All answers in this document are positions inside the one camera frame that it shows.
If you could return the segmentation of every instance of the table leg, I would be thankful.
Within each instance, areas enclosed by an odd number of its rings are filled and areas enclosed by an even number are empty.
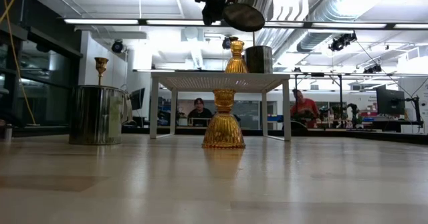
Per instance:
[[[152,92],[150,103],[150,138],[156,139],[158,129],[158,95],[159,95],[159,77],[152,77]]]
[[[263,136],[268,136],[268,96],[266,91],[261,93],[261,126],[263,128]]]
[[[290,87],[288,80],[282,81],[282,115],[284,116],[284,140],[292,139],[292,123],[290,114]]]
[[[177,89],[172,89],[171,94],[171,119],[169,120],[171,130],[169,131],[169,134],[175,134],[175,121],[177,120]]]

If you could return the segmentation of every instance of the silver bucket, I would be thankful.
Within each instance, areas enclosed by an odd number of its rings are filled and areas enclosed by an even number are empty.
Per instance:
[[[245,50],[245,62],[250,73],[272,74],[274,59],[272,48],[268,46],[253,46]]]
[[[236,0],[223,10],[223,18],[241,31],[259,31],[265,25],[272,0]]]
[[[132,119],[129,95],[107,86],[73,89],[70,144],[120,144],[122,125]]]

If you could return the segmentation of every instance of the yellow cable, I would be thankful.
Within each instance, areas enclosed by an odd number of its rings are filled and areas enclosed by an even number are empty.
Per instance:
[[[6,0],[5,0],[5,7],[6,7],[6,9],[5,9],[5,12],[2,14],[2,16],[0,17],[0,23],[2,22],[2,20],[5,18],[5,16],[7,15],[7,14],[9,14],[9,10],[10,10],[10,8],[12,7],[12,4],[13,4],[13,2],[15,2],[15,0],[11,0],[11,2],[10,2],[10,4],[6,4]]]
[[[17,58],[16,52],[15,52],[15,44],[13,44],[12,27],[11,27],[11,22],[10,22],[10,19],[9,19],[9,8],[10,8],[10,6],[12,6],[12,3],[13,3],[13,0],[11,1],[10,5],[7,6],[6,11],[5,11],[5,13],[3,15],[6,15],[7,26],[9,27],[9,35],[10,35],[10,38],[11,38],[13,59],[15,60],[16,72],[18,73],[19,82],[21,83],[22,94],[24,95],[25,102],[27,103],[27,109],[28,109],[28,112],[29,112],[29,114],[31,116],[31,119],[33,120],[33,124],[36,125],[35,119],[34,119],[34,115],[33,115],[33,112],[31,111],[31,108],[29,107],[29,103],[28,103],[28,99],[27,99],[27,94],[25,93],[24,85],[22,83],[21,69],[19,68],[18,58]]]

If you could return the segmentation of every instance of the gold candlestick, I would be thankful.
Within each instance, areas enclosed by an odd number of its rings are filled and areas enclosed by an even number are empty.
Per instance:
[[[98,57],[98,58],[95,58],[95,62],[96,62],[95,68],[98,71],[98,85],[100,86],[101,78],[103,76],[102,73],[104,73],[107,70],[106,66],[107,66],[108,59]]]
[[[248,73],[245,60],[241,53],[242,41],[232,41],[232,58],[227,64],[226,73]],[[211,119],[203,139],[203,148],[245,148],[242,131],[236,118],[230,113],[232,111],[235,90],[214,90],[215,106],[217,113]]]

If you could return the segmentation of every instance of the man in red shirt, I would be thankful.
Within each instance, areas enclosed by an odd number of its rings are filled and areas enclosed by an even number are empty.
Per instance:
[[[296,112],[299,114],[305,114],[305,112],[310,112],[314,115],[315,119],[306,121],[306,127],[315,128],[316,119],[320,115],[320,112],[318,111],[318,107],[316,107],[315,102],[311,99],[304,98],[300,90],[293,90],[293,94],[295,99],[297,99],[297,106],[294,104],[294,106],[290,110],[291,115],[293,116]]]

